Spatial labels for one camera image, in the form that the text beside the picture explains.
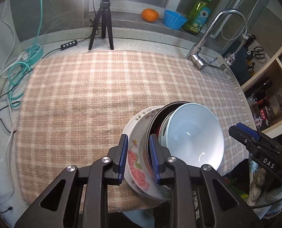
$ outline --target metal screw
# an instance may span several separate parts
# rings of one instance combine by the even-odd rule
[[[76,167],[74,165],[69,165],[67,166],[66,170],[69,171],[69,172],[72,172],[76,169]]]
[[[203,170],[205,171],[210,171],[212,169],[212,167],[209,164],[204,164],[202,167],[203,167]]]
[[[177,160],[177,159],[176,159],[175,157],[173,157],[173,156],[170,156],[170,157],[167,158],[167,161],[168,161],[168,162],[171,162],[171,163],[176,162],[176,160]]]
[[[108,163],[110,161],[110,157],[103,157],[101,160],[103,163]]]

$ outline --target checkered cloth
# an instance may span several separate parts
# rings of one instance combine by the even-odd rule
[[[219,168],[230,172],[248,158],[228,128],[242,122],[255,128],[238,82],[186,59],[136,51],[93,51],[42,60],[29,78],[16,132],[16,167],[26,202],[68,165],[83,167],[118,144],[139,111],[173,101],[202,104],[218,118],[225,151]],[[108,187],[109,212],[154,207],[124,183]]]

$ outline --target dish soap bottle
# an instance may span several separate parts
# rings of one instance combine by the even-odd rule
[[[211,9],[209,3],[212,0],[198,0],[190,14],[186,17],[187,22],[182,26],[187,32],[197,35],[204,26]]]

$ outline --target stack of dishes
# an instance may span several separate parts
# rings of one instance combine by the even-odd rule
[[[184,101],[149,107],[136,114],[123,132],[128,135],[124,178],[137,193],[156,200],[170,199],[170,190],[155,183],[150,162],[149,136],[156,134],[172,156],[215,170],[224,153],[222,129],[213,113],[202,105]]]

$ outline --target black tripod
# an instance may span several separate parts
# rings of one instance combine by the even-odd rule
[[[112,15],[110,13],[110,0],[101,0],[100,8],[95,18],[95,21],[94,21],[94,27],[92,29],[88,50],[91,50],[92,45],[94,43],[96,31],[97,31],[101,16],[102,16],[102,38],[105,39],[106,27],[107,27],[110,49],[111,50],[114,49]]]

